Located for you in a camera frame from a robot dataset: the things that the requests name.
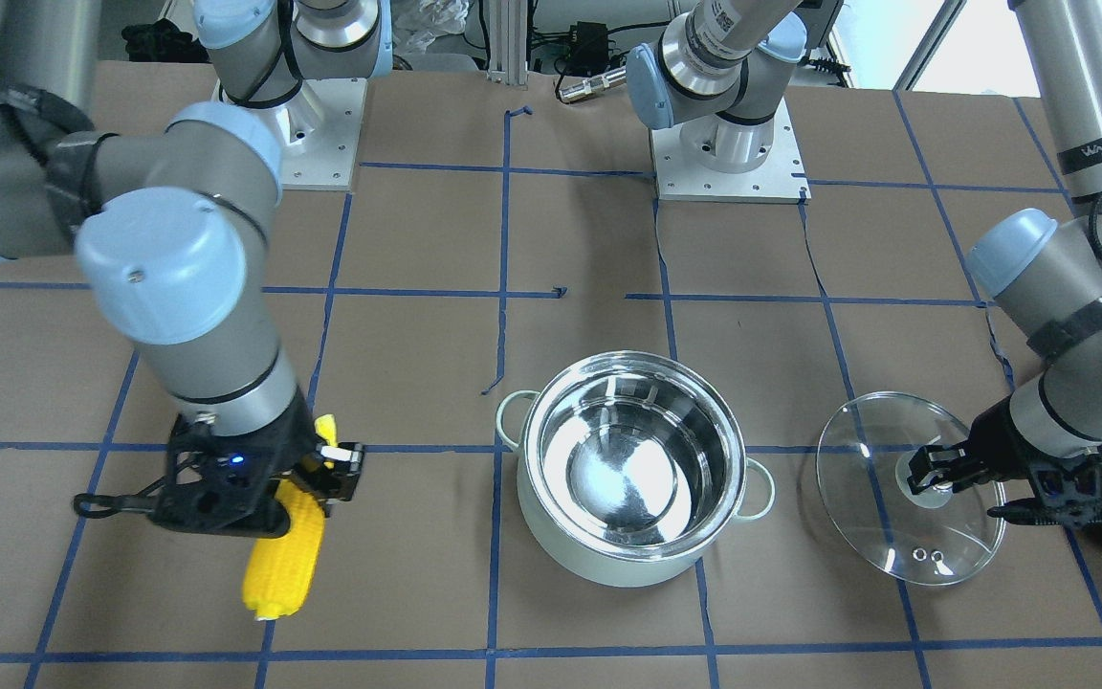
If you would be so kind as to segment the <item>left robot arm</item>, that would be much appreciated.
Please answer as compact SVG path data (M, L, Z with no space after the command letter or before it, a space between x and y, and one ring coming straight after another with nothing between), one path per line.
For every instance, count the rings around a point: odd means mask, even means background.
M1031 497L988 510L1007 523L1102 521L1102 1L1011 1L1074 205L1001 220L968 271L1009 315L1044 370L975 420L893 464L915 515L946 489L1026 480ZM651 130L707 146L704 166L746 173L769 144L788 69L804 52L793 1L701 1L626 58L634 112Z

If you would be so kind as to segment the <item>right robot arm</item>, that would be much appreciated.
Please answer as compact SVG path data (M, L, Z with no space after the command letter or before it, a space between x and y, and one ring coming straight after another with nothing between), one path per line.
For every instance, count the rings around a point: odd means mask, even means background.
M73 255L101 314L179 406L165 474L74 497L179 532L278 538L281 487L325 518L350 500L364 446L316 432L262 294L287 136L262 112L312 79L393 65L386 1L197 1L223 95L154 136L96 129L97 1L0 1L0 261Z

